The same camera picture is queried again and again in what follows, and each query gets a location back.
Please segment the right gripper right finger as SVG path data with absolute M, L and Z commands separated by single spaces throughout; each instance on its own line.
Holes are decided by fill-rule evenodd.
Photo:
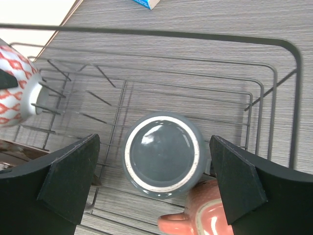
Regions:
M 236 235 L 311 235 L 313 176 L 247 152 L 220 136 L 209 143 L 226 220 Z

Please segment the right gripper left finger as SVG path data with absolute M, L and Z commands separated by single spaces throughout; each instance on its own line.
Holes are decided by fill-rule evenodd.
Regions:
M 2 235 L 72 235 L 81 223 L 100 151 L 92 134 L 0 172 Z

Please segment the blue red patterned bowl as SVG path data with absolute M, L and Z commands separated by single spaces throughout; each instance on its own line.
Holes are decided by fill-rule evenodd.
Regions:
M 10 46 L 0 47 L 0 127 L 19 125 L 43 112 L 49 90 L 39 70 Z

